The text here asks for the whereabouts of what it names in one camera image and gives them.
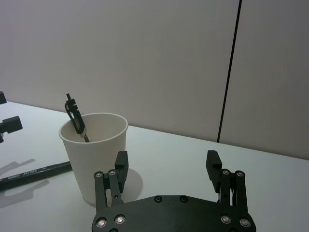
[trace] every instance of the cup rim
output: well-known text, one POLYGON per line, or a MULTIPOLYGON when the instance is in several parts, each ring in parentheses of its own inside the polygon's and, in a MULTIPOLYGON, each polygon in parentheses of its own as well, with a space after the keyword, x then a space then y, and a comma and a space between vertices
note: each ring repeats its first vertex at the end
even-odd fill
POLYGON ((111 137, 111 138, 108 138, 108 139, 104 139, 104 140, 100 140, 100 141, 95 141, 95 142, 89 142, 89 143, 84 143, 84 142, 76 142, 76 141, 72 141, 72 140, 69 140, 69 139, 66 139, 65 137, 63 137, 63 135, 61 134, 61 130, 63 129, 64 126, 66 126, 67 124, 69 124, 71 122, 71 120, 69 121, 66 121, 59 129, 59 137, 64 140, 64 141, 67 141, 69 143, 73 143, 73 144, 79 144, 79 145, 90 145, 90 144, 97 144, 97 143, 102 143, 102 142, 106 142, 106 141, 109 141, 109 140, 112 140, 120 135, 122 135, 123 133, 125 133, 128 129, 128 122, 127 120, 122 117, 121 115, 117 115, 117 114, 113 114, 113 113, 91 113, 91 114, 85 114, 85 115, 82 115, 83 116, 88 116, 88 115, 114 115, 114 116, 117 116, 117 117, 120 117, 122 118, 125 122, 126 122, 126 126, 125 126, 125 129, 123 131, 121 131, 120 133, 118 133, 117 135, 111 137))

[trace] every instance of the black pen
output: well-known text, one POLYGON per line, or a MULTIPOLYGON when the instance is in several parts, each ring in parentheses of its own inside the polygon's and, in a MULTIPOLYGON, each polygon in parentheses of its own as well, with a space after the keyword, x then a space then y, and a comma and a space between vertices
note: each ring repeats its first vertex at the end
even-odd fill
POLYGON ((28 172, 12 175, 0 179, 0 191, 26 185, 38 180, 46 179, 55 175, 72 171, 70 162, 50 165, 44 168, 34 169, 28 172))

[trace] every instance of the pen clip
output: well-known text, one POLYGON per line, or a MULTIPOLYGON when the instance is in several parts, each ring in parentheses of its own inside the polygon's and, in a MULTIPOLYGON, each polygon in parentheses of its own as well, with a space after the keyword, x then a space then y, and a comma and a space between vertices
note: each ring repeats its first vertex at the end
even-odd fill
POLYGON ((69 93, 67 93, 67 98, 68 100, 64 104, 64 108, 66 109, 76 132, 84 137, 86 134, 85 123, 82 119, 81 113, 78 110, 75 99, 71 99, 69 93))

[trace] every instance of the white paper cup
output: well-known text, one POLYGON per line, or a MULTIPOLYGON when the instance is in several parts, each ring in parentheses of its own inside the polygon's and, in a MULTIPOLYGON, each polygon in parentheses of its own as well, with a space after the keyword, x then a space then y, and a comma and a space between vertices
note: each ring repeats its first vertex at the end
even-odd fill
POLYGON ((119 115, 94 113, 82 116, 90 143, 78 135, 71 121, 59 130, 83 198, 96 203, 93 175, 114 169, 119 151, 126 149, 127 120, 119 115))

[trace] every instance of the white table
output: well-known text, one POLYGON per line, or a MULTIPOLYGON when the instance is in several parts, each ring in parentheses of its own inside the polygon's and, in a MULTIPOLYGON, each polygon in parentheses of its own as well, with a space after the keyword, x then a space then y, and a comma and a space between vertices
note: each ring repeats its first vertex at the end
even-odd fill
MULTIPOLYGON (((12 102, 0 105, 0 121, 16 115, 24 128, 5 134, 0 144, 1 178, 68 160, 58 137, 68 120, 65 113, 12 102), (1 168, 12 162, 18 163, 14 169, 1 168)), ((216 150, 223 167, 246 173, 248 209, 257 231, 308 231, 307 160, 137 127, 129 127, 126 149, 130 170, 124 202, 155 195, 217 201, 205 168, 206 151, 216 150)), ((0 193, 1 232, 90 232, 95 214, 72 172, 0 193)))

